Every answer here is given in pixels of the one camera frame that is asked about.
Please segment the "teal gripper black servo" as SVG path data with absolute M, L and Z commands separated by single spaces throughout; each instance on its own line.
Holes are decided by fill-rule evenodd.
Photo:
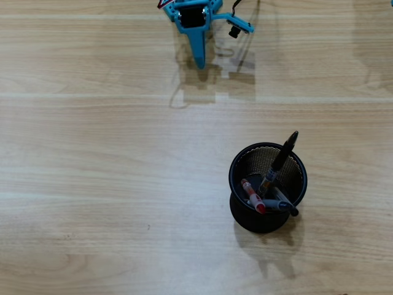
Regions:
M 211 22 L 210 1 L 176 1 L 174 21 L 181 34 L 189 40 L 195 64 L 206 65 L 206 37 Z

